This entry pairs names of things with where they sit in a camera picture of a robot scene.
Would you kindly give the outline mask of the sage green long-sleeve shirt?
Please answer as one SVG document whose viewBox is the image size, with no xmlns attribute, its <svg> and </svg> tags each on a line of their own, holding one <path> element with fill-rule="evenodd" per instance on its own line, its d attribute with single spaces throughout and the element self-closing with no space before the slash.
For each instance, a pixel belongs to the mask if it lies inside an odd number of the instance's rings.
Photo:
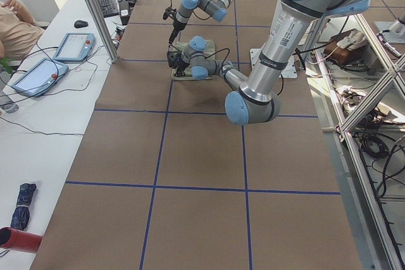
<svg viewBox="0 0 405 270">
<path fill-rule="evenodd" d="M 188 45 L 189 44 L 186 43 L 186 42 L 176 42 L 174 45 L 170 46 L 168 51 L 181 51 L 181 52 L 183 52 L 183 50 L 188 48 Z M 203 50 L 204 56 L 211 56 L 210 59 L 215 59 L 215 55 L 214 55 L 214 53 L 216 51 L 215 43 L 212 40 L 205 40 L 205 45 L 206 45 L 206 47 Z M 186 70 L 185 70 L 186 76 L 175 76 L 174 74 L 175 74 L 175 72 L 174 72 L 174 69 L 173 69 L 172 73 L 171 73 L 171 78 L 173 80 L 175 80 L 175 81 L 194 81 L 194 80 L 196 80 L 193 77 L 192 68 L 191 68 L 190 64 L 189 64 L 189 67 L 186 68 Z"/>
</svg>

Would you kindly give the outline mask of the black keyboard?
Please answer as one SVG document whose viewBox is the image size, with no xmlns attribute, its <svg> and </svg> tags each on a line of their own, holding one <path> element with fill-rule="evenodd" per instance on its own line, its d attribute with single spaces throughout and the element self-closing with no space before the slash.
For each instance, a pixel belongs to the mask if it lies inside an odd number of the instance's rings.
<svg viewBox="0 0 405 270">
<path fill-rule="evenodd" d="M 96 0 L 104 18 L 119 15 L 116 0 Z"/>
</svg>

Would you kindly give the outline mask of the black computer mouse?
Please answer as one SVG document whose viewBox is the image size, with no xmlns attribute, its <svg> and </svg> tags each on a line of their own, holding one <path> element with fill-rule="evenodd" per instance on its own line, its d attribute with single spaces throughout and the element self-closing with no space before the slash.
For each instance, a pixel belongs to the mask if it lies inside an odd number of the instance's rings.
<svg viewBox="0 0 405 270">
<path fill-rule="evenodd" d="M 83 21 L 83 20 L 77 20 L 77 21 L 75 21 L 75 23 L 74 23 L 74 27 L 75 28 L 84 28 L 84 27 L 87 27 L 89 24 L 88 24 L 88 22 L 87 21 Z"/>
</svg>

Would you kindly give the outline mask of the far blue teach pendant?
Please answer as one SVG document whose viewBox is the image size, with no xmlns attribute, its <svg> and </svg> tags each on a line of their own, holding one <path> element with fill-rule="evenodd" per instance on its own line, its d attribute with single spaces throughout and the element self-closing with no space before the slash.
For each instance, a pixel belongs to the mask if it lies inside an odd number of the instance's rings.
<svg viewBox="0 0 405 270">
<path fill-rule="evenodd" d="M 92 33 L 67 33 L 53 59 L 62 63 L 83 62 L 90 55 L 94 43 Z"/>
</svg>

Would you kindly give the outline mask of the blue teach pendant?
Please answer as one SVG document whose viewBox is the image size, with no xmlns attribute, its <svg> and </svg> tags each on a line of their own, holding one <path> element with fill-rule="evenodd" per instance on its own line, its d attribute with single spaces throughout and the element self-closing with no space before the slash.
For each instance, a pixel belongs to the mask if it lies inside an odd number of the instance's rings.
<svg viewBox="0 0 405 270">
<path fill-rule="evenodd" d="M 68 65 L 44 58 L 21 76 L 11 87 L 25 97 L 45 94 L 68 72 Z"/>
<path fill-rule="evenodd" d="M 92 33 L 67 33 L 53 59 L 62 63 L 83 62 L 90 55 L 94 43 Z"/>
</svg>

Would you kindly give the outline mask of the near blue teach pendant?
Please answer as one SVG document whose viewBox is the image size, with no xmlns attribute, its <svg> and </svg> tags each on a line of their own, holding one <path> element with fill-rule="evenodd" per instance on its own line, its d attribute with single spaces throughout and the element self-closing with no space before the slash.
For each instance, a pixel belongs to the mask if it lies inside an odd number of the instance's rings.
<svg viewBox="0 0 405 270">
<path fill-rule="evenodd" d="M 21 76 L 11 87 L 25 97 L 45 94 L 68 72 L 68 65 L 44 58 Z"/>
</svg>

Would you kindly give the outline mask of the seated person in beige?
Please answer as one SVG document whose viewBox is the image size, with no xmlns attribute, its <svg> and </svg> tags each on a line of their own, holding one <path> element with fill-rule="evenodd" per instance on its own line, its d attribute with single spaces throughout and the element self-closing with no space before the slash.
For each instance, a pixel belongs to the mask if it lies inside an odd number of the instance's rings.
<svg viewBox="0 0 405 270">
<path fill-rule="evenodd" d="M 44 34 L 17 0 L 1 2 L 1 67 L 6 61 L 23 61 Z"/>
</svg>

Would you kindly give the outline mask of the folded dark blue umbrella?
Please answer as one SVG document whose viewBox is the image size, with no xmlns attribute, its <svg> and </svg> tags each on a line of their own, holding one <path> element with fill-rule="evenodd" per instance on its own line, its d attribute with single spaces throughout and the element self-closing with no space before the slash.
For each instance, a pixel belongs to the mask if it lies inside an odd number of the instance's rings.
<svg viewBox="0 0 405 270">
<path fill-rule="evenodd" d="M 25 230 L 28 226 L 30 219 L 29 207 L 36 189 L 37 185 L 35 183 L 23 183 L 20 185 L 15 210 L 11 218 L 11 228 Z"/>
</svg>

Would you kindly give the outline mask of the red cylinder bottle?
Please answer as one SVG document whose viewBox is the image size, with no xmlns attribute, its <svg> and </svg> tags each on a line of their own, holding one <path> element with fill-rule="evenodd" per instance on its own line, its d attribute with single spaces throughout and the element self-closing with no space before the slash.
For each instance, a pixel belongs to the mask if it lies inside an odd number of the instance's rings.
<svg viewBox="0 0 405 270">
<path fill-rule="evenodd" d="M 36 254 L 42 236 L 10 227 L 1 228 L 1 248 Z"/>
</svg>

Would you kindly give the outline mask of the aluminium frame post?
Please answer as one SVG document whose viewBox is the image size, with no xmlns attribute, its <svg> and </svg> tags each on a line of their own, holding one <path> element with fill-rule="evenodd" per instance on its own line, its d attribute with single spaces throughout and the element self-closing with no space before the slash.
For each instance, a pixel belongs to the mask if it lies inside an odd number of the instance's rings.
<svg viewBox="0 0 405 270">
<path fill-rule="evenodd" d="M 97 3 L 97 0 L 84 0 L 84 1 L 90 11 L 90 14 L 92 16 L 92 19 L 94 20 L 94 23 L 96 24 L 96 28 L 99 32 L 99 35 L 104 44 L 104 47 L 107 50 L 107 53 L 108 53 L 108 56 L 109 56 L 111 62 L 112 63 L 117 62 L 118 53 L 117 53 L 116 47 L 112 41 L 112 38 L 109 34 L 106 22 L 104 21 L 103 14 Z"/>
</svg>

